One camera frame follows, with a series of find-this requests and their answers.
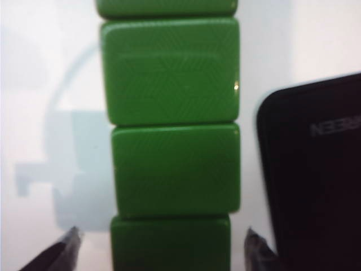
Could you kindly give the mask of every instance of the green block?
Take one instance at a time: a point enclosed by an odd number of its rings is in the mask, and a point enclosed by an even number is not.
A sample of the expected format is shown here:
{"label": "green block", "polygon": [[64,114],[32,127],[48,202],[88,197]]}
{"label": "green block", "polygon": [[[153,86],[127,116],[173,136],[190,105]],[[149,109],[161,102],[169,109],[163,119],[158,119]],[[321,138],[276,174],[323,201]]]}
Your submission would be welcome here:
{"label": "green block", "polygon": [[239,209],[236,124],[116,128],[112,146],[123,218],[218,215]]}
{"label": "green block", "polygon": [[103,25],[101,34],[112,123],[144,126],[237,118],[239,26],[234,18],[112,21]]}
{"label": "green block", "polygon": [[98,13],[108,19],[146,16],[232,15],[237,0],[97,0]]}
{"label": "green block", "polygon": [[111,224],[114,271],[229,271],[230,220],[184,218]]}

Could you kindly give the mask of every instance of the plastic block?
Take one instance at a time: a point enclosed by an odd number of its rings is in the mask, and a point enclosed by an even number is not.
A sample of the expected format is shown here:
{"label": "plastic block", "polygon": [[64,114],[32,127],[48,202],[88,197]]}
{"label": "plastic block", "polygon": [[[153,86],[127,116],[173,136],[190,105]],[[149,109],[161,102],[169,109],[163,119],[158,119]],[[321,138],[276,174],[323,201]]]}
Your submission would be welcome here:
{"label": "plastic block", "polygon": [[101,35],[112,123],[146,126],[237,118],[235,19],[112,21],[103,25]]}
{"label": "plastic block", "polygon": [[236,124],[116,128],[112,148],[121,217],[214,215],[239,208]]}
{"label": "plastic block", "polygon": [[108,19],[145,16],[232,15],[237,0],[97,0]]}
{"label": "plastic block", "polygon": [[219,218],[111,224],[114,271],[229,271],[230,221]]}

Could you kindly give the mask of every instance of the textured surface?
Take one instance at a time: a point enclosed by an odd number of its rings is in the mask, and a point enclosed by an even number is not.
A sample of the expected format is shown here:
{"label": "textured surface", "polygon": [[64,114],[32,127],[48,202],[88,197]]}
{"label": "textured surface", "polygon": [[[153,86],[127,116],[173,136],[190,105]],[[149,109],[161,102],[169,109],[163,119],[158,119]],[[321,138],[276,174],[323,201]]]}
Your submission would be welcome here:
{"label": "textured surface", "polygon": [[112,145],[122,217],[209,215],[239,208],[236,124],[117,128]]}
{"label": "textured surface", "polygon": [[105,23],[108,115],[116,125],[232,121],[239,109],[233,18]]}
{"label": "textured surface", "polygon": [[173,15],[231,15],[237,0],[97,0],[105,18]]}
{"label": "textured surface", "polygon": [[114,271],[229,271],[230,221],[121,221],[111,225]]}

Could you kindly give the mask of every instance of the white surface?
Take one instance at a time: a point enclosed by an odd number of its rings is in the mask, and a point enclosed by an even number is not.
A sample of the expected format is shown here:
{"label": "white surface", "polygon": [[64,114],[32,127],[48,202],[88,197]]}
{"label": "white surface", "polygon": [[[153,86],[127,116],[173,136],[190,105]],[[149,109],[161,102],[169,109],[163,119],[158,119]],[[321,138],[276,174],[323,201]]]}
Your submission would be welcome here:
{"label": "white surface", "polygon": [[[2,270],[18,270],[72,225],[78,270],[111,270],[116,213],[91,0],[3,0]],[[242,208],[232,270],[249,226],[272,241],[254,116],[269,91],[361,71],[361,1],[240,0]]]}

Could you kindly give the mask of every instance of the black phone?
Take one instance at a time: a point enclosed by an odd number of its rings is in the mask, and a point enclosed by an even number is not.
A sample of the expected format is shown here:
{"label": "black phone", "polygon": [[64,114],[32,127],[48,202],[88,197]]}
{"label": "black phone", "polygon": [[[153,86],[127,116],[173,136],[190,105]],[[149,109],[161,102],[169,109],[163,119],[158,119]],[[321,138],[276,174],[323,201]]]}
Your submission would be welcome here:
{"label": "black phone", "polygon": [[361,270],[361,73],[274,92],[257,130],[285,266]]}

